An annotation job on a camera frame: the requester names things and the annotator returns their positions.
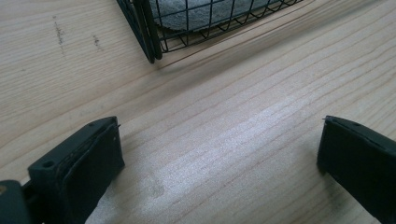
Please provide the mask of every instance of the wooden table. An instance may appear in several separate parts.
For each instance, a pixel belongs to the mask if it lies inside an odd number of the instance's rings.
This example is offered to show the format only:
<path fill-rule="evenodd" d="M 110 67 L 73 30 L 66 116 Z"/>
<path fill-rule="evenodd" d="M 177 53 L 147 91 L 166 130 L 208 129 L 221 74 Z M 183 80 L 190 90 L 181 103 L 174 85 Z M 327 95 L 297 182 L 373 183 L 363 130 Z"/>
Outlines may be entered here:
<path fill-rule="evenodd" d="M 0 179 L 117 116 L 88 223 L 375 223 L 316 166 L 323 118 L 396 139 L 396 1 L 305 0 L 149 64 L 116 1 L 0 2 Z"/>

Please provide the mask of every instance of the gray towel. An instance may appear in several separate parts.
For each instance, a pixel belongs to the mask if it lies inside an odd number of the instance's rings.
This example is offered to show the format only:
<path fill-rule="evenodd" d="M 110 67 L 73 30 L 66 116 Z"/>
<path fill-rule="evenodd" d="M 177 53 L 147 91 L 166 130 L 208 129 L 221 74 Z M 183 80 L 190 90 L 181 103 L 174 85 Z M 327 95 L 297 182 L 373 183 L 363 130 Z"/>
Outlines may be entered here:
<path fill-rule="evenodd" d="M 150 0 L 154 18 L 158 17 L 157 1 L 160 8 L 161 20 L 164 27 L 172 30 L 202 30 L 208 28 L 209 23 L 213 25 L 227 21 L 231 16 L 246 13 L 250 9 L 253 0 L 213 0 L 212 19 L 210 21 L 211 0 Z M 252 9 L 264 7 L 280 0 L 254 0 Z M 186 2 L 188 3 L 189 26 L 186 20 Z"/>

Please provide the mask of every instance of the black wire basket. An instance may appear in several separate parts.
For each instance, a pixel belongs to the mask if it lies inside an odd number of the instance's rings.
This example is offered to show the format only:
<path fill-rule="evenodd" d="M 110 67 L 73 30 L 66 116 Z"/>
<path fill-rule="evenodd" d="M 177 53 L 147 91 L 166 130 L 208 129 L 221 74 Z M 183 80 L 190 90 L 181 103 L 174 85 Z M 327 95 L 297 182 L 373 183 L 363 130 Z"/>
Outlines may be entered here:
<path fill-rule="evenodd" d="M 154 63 L 163 53 L 202 43 L 303 0 L 117 0 Z"/>

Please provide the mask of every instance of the wooden surface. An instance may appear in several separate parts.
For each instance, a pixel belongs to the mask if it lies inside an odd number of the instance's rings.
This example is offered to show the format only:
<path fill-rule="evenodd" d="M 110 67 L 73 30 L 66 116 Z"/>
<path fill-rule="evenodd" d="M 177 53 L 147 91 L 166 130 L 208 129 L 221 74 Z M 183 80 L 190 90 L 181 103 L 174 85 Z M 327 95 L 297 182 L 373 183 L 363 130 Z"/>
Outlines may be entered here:
<path fill-rule="evenodd" d="M 316 156 L 326 115 L 396 139 L 395 22 L 305 0 L 149 64 L 115 0 L 3 0 L 0 179 L 115 115 L 126 167 L 88 223 L 376 223 Z"/>

